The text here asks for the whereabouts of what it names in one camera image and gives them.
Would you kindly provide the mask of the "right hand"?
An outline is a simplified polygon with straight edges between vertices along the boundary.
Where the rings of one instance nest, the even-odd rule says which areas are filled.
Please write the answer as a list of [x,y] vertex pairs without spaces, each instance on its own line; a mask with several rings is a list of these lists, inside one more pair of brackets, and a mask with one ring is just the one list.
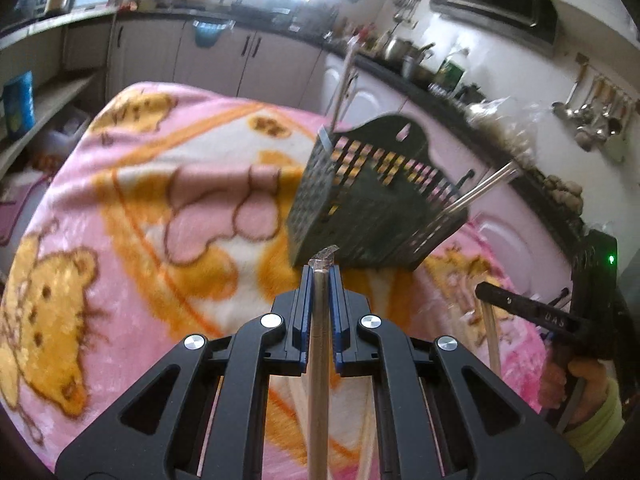
[[558,410],[566,401],[568,378],[573,376],[585,383],[577,408],[570,418],[568,431],[589,430],[595,434],[616,437],[623,429],[624,420],[616,380],[598,360],[573,358],[566,365],[558,363],[552,350],[548,351],[540,376],[538,403],[540,414]]

